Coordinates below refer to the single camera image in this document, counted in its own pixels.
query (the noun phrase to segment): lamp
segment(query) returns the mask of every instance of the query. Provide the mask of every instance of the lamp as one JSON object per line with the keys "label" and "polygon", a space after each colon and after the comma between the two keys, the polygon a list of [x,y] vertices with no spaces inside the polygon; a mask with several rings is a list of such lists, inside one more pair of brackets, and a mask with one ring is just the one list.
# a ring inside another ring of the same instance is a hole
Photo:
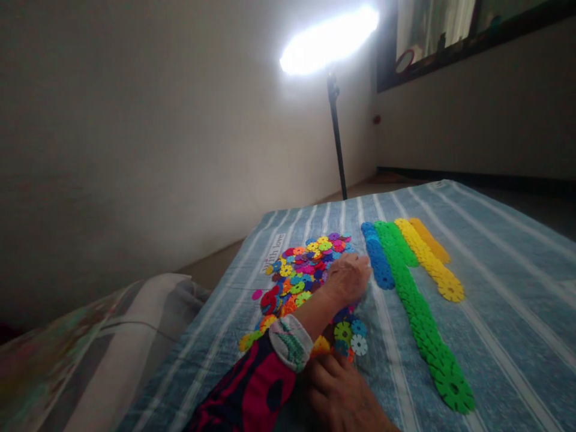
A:
{"label": "lamp", "polygon": [[377,24],[378,12],[369,6],[363,6],[352,13],[335,17],[297,34],[280,59],[282,69],[289,75],[306,75],[321,69],[328,71],[328,101],[332,113],[340,186],[344,200],[348,195],[336,111],[336,99],[340,94],[340,88],[336,84],[336,76],[331,67],[338,60],[356,51],[376,29]]}

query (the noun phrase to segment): window frame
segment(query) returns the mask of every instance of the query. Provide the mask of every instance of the window frame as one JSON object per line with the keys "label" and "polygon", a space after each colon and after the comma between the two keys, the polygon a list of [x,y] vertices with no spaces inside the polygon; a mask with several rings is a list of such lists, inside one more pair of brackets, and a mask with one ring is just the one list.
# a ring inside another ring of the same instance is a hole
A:
{"label": "window frame", "polygon": [[406,70],[397,74],[395,68],[397,61],[398,1],[402,0],[386,0],[387,14],[378,29],[376,59],[378,93],[576,14],[575,0],[548,0],[503,21],[496,27],[489,27],[484,31],[478,32],[482,0],[476,0],[468,37],[457,44],[446,47],[439,54],[432,54],[410,64]]}

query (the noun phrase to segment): white wall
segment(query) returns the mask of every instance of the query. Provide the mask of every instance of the white wall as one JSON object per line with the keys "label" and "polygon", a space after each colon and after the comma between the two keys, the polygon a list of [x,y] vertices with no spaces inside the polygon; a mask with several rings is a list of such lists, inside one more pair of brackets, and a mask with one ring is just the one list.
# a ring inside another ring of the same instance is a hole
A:
{"label": "white wall", "polygon": [[576,179],[576,17],[376,96],[378,166]]}
{"label": "white wall", "polygon": [[[0,319],[45,323],[336,192],[325,76],[278,59],[343,5],[3,6]],[[370,49],[337,69],[349,184],[376,166]]]}

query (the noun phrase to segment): bright light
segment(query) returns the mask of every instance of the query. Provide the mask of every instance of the bright light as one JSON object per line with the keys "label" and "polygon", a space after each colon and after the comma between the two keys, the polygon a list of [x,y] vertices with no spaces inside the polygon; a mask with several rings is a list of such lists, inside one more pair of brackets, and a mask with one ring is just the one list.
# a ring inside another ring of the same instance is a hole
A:
{"label": "bright light", "polygon": [[378,25],[378,12],[363,6],[358,11],[325,21],[296,35],[280,65],[290,75],[305,75],[349,56]]}

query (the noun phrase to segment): pile of colorful toy pieces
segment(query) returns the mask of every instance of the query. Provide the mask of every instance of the pile of colorful toy pieces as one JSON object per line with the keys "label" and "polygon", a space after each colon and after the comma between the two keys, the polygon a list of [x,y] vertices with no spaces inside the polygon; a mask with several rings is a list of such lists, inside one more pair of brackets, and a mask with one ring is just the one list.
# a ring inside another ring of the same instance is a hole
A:
{"label": "pile of colorful toy pieces", "polygon": [[[240,351],[248,350],[278,318],[293,313],[312,297],[326,281],[332,262],[344,252],[354,252],[350,235],[331,233],[307,240],[305,247],[287,249],[268,267],[266,274],[272,275],[274,286],[260,299],[262,319],[254,332],[241,339]],[[366,326],[354,315],[356,306],[358,304],[349,305],[336,314],[316,340],[311,357],[336,350],[352,362],[356,355],[368,352]]]}
{"label": "pile of colorful toy pieces", "polygon": [[381,288],[396,288],[418,351],[428,364],[442,400],[454,411],[469,413],[475,408],[472,390],[454,354],[440,337],[428,303],[408,269],[420,263],[436,281],[444,298],[460,302],[464,299],[462,285],[444,266],[450,262],[450,256],[418,219],[366,222],[361,229],[374,277]]}

